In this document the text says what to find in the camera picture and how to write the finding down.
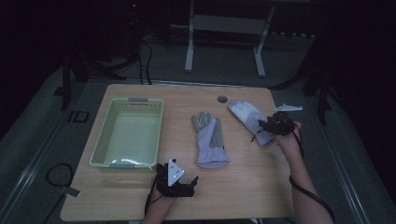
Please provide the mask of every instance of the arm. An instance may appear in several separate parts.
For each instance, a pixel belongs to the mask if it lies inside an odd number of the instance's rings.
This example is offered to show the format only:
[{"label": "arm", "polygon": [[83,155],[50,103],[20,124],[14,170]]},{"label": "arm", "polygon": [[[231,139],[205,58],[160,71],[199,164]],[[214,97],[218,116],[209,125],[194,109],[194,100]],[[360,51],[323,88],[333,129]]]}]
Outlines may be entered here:
[{"label": "arm", "polygon": [[[302,124],[295,122],[298,128],[294,132],[301,139],[299,129]],[[276,141],[286,157],[290,166],[290,176],[297,185],[318,196],[318,192],[312,183],[311,177],[304,165],[300,146],[292,133],[286,136],[276,135]],[[296,188],[292,188],[294,212],[299,223],[333,223],[329,212],[320,203],[314,201]]]},{"label": "arm", "polygon": [[155,186],[151,193],[148,212],[143,218],[141,224],[161,224],[165,217],[168,215],[169,210],[171,209],[175,200],[176,198],[162,196],[162,194],[157,190]]}]

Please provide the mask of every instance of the light green plastic basket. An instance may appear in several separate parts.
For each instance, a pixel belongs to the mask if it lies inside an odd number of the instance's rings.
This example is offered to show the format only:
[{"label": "light green plastic basket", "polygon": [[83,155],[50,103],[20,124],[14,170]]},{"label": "light green plastic basket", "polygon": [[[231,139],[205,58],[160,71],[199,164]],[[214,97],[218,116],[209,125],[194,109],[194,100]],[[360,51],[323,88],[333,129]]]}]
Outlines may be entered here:
[{"label": "light green plastic basket", "polygon": [[112,99],[90,165],[117,172],[151,171],[157,164],[162,121],[162,99]]}]

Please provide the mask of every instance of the work glove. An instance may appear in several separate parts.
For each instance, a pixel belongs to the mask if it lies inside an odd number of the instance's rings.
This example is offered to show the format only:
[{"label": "work glove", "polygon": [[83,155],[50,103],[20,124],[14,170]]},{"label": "work glove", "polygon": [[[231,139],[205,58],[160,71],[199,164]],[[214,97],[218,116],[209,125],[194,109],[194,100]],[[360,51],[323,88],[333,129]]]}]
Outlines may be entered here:
[{"label": "work glove", "polygon": [[198,116],[192,116],[191,120],[198,135],[197,165],[203,168],[225,166],[229,159],[224,151],[220,119],[201,112]]},{"label": "work glove", "polygon": [[237,100],[231,101],[228,108],[253,133],[260,146],[273,140],[274,137],[259,125],[259,119],[267,122],[267,117],[256,106]]}]

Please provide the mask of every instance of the gray floor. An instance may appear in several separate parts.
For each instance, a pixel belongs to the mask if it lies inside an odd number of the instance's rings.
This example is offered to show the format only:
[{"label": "gray floor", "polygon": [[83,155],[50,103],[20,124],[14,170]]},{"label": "gray floor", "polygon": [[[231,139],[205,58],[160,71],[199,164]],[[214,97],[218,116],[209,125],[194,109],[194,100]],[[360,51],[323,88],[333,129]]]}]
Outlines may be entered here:
[{"label": "gray floor", "polygon": [[[267,76],[258,77],[253,51],[248,47],[253,42],[237,47],[220,40],[216,46],[207,45],[205,37],[197,36],[197,39],[193,68],[186,73],[187,42],[184,35],[176,35],[168,43],[159,43],[155,35],[146,38],[152,48],[149,75],[154,84],[272,86],[297,72],[313,40],[303,36],[268,36],[262,53]],[[142,46],[141,55],[143,63],[147,62],[149,48]],[[111,83],[139,84],[138,71],[137,65],[118,71],[121,76],[128,77],[122,82],[101,76],[92,77],[88,83],[74,81],[73,99],[64,112],[60,111],[62,98],[53,95],[62,85],[61,70],[48,78],[0,142],[0,176],[7,180],[1,184],[2,223],[6,220],[10,223],[42,223],[45,220],[61,197],[58,189],[46,182],[47,171],[60,162],[77,167],[106,86]],[[301,105],[304,108],[290,115],[304,124],[304,160],[319,194],[332,207],[337,223],[396,223],[395,205],[346,113],[329,97],[332,110],[326,112],[327,125],[321,125],[316,116],[318,97],[304,96],[303,85],[304,80],[285,90],[272,91],[272,94],[276,105]],[[87,122],[70,120],[72,111],[89,112]],[[36,171],[31,175],[33,178],[20,179],[32,170]],[[54,178],[64,181],[67,174],[60,172]],[[21,187],[17,184],[19,179],[27,184]],[[48,223],[64,223],[59,217],[61,209],[62,202],[51,213]],[[264,218],[263,221],[290,223],[284,218]]]}]

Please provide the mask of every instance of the wooden tabletop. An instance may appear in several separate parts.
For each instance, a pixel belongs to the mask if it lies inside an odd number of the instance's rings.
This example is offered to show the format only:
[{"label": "wooden tabletop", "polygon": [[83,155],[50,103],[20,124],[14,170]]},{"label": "wooden tabletop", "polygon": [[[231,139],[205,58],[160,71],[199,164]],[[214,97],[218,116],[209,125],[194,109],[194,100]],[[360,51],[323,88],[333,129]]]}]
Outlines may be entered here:
[{"label": "wooden tabletop", "polygon": [[[90,158],[111,99],[147,97],[164,100],[158,163],[177,159],[185,170],[180,183],[189,184],[197,175],[191,198],[178,198],[167,219],[223,219],[292,217],[289,166],[272,142],[259,147],[250,142],[252,133],[230,112],[231,100],[248,100],[265,115],[274,114],[275,104],[267,89],[207,86],[123,85],[108,86],[84,148],[71,188],[78,198],[67,196],[61,212],[65,221],[141,220],[155,173],[103,172],[90,166]],[[225,151],[230,163],[219,169],[196,165],[197,134],[191,116],[200,111],[220,118]]]}]

